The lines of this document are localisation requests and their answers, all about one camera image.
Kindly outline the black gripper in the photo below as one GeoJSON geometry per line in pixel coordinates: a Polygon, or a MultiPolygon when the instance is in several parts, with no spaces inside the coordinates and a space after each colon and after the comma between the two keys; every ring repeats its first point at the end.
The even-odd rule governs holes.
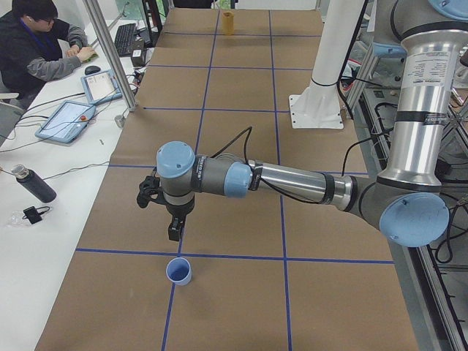
{"type": "Polygon", "coordinates": [[[173,219],[168,225],[168,237],[171,241],[180,241],[183,235],[183,222],[186,221],[186,216],[193,211],[194,203],[188,202],[183,205],[167,204],[166,209],[173,219]]]}

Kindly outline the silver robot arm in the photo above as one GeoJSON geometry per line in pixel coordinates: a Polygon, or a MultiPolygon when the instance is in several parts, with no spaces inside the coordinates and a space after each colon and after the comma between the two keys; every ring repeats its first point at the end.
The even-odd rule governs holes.
{"type": "Polygon", "coordinates": [[[407,54],[390,154],[375,179],[333,176],[234,156],[196,155],[181,141],[156,154],[156,201],[172,216],[179,241],[198,192],[244,197],[259,186],[302,203],[334,205],[387,239],[424,246],[448,228],[450,213],[434,174],[460,49],[467,42],[465,1],[378,1],[376,46],[407,54]]]}

